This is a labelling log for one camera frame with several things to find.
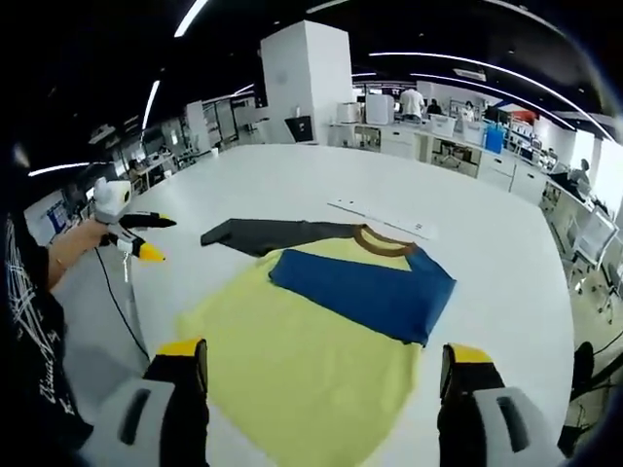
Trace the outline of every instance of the black ceiling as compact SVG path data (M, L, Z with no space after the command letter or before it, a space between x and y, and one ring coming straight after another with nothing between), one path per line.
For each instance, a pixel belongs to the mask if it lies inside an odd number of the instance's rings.
M375 71L379 78L409 79L412 72L456 76L452 68L465 64L369 53L459 55L512 69L589 112L609 115L615 114L616 106L596 80L601 73L615 87L623 83L617 66L620 54L608 49L620 43L621 14L605 9L601 0L577 5L522 2L530 12L572 34L573 42L598 61L597 69L560 33L484 0L350 0L312 15L306 10L324 1L209 0L186 35L174 39L193 3L21 2L8 9L4 17L10 19L10 27L3 33L9 45L5 93L10 129L32 148L35 167L96 159L86 144L91 131L103 124L121 126L135 115L142 120L157 79L161 87L150 122L181 113L193 100L248 85L260 66L260 41L304 18L346 30L354 71ZM550 110L572 110L521 80L485 71L489 86Z

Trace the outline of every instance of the white pillar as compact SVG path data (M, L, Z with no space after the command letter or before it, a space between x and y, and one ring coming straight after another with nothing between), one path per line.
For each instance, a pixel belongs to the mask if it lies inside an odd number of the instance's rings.
M212 146L207 132L205 117L203 116L203 104L201 101L193 102L186 106L186 120L191 131L191 143L200 153L206 153Z
M284 120L311 116L314 139L328 144L337 106L352 102L348 34L310 21L293 24L262 41L271 142L292 142Z

